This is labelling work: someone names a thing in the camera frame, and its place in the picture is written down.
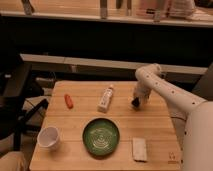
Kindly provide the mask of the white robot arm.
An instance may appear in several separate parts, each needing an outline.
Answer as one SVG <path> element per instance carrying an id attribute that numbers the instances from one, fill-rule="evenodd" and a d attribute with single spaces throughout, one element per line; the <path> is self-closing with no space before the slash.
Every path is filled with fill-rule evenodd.
<path id="1" fill-rule="evenodd" d="M 134 106 L 149 98 L 152 90 L 187 115 L 181 171 L 213 171 L 213 101 L 208 101 L 161 78 L 159 64 L 135 72 Z"/>

